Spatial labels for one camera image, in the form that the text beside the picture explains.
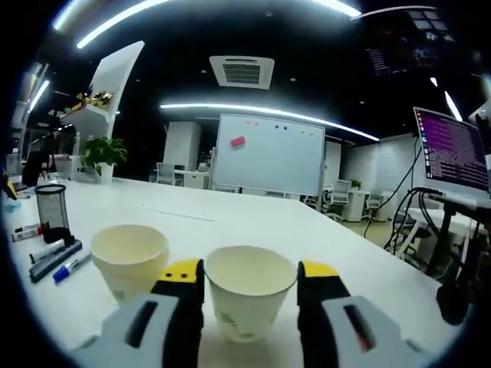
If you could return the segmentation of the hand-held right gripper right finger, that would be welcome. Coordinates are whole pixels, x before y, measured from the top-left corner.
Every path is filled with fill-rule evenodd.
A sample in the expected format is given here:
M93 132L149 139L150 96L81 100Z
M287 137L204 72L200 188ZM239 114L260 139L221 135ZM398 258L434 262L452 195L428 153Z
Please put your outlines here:
M297 282L305 367L424 366L424 350L367 298L350 294L335 268L300 261Z

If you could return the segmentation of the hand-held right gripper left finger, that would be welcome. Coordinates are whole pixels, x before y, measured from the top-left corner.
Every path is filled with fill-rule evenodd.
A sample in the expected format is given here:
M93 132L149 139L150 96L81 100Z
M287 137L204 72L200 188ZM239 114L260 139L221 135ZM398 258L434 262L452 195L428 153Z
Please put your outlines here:
M176 261L149 294L125 302L101 334L73 351L80 367L196 367L203 328L204 267Z

